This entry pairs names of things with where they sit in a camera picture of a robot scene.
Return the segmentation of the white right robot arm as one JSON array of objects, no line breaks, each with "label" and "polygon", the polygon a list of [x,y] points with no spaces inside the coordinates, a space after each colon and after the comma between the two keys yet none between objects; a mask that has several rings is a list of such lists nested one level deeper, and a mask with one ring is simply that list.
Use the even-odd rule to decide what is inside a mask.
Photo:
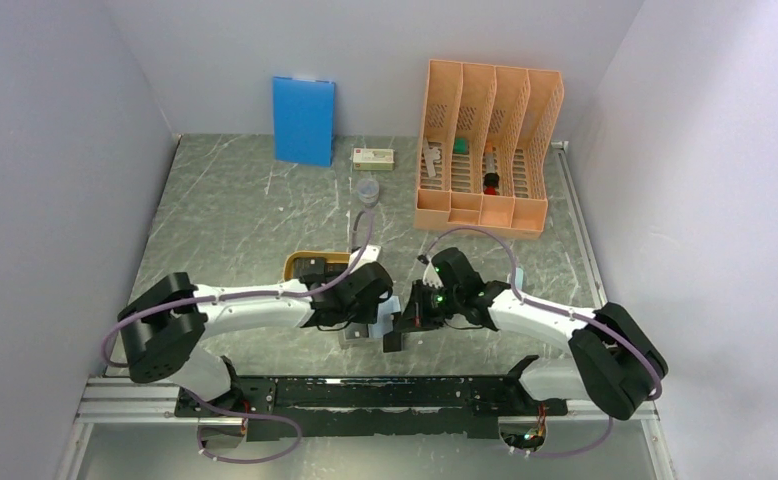
[{"label": "white right robot arm", "polygon": [[507,406],[518,414],[530,413],[541,401],[589,400],[605,414],[628,420],[656,398],[669,372],[622,305],[574,307],[528,295],[509,282],[485,281],[466,255],[451,247],[427,259],[399,327],[435,330],[455,316],[474,328],[528,336],[565,352],[561,359],[533,360],[518,369],[504,389]]}]

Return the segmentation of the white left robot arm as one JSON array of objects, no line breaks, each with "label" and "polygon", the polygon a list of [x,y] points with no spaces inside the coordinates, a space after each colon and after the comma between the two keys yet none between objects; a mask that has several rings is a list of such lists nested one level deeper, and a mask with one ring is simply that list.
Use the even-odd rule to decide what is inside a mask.
[{"label": "white left robot arm", "polygon": [[309,274],[272,285],[217,288],[171,274],[119,316],[126,369],[137,384],[168,380],[214,414],[238,409],[242,388],[232,363],[204,340],[265,327],[319,328],[373,323],[393,293],[389,273],[367,262],[328,282]]}]

